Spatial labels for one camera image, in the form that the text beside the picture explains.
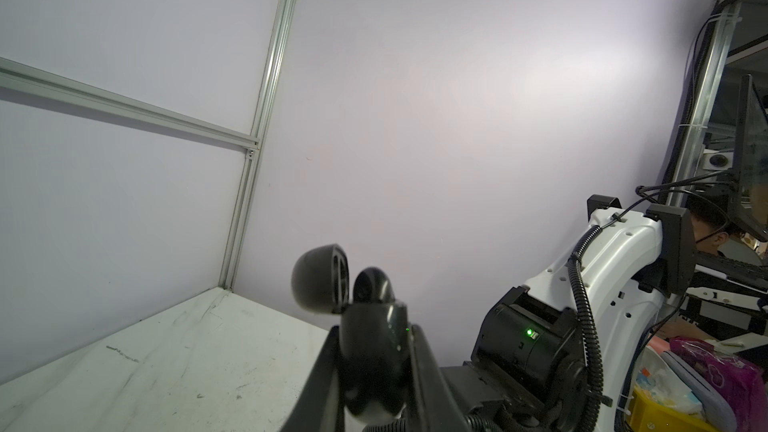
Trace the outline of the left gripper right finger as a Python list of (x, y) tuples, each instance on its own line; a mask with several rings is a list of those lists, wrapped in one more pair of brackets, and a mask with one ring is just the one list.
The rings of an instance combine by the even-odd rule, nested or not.
[(409, 332), (411, 383), (408, 387), (409, 431), (469, 431), (428, 344), (417, 324)]

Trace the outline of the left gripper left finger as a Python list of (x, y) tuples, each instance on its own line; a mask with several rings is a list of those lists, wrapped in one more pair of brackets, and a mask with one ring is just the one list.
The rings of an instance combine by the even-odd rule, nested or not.
[(340, 374), (340, 327), (328, 332), (282, 432), (341, 432), (345, 404)]

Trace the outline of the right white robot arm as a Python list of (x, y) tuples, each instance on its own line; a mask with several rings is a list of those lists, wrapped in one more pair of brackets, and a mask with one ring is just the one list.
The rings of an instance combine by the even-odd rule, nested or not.
[(684, 208), (622, 208), (593, 196), (590, 223), (560, 262), (486, 314), (468, 362), (429, 365), (387, 275), (356, 278), (345, 319), (347, 409), (371, 431), (612, 430), (663, 301), (694, 268)]

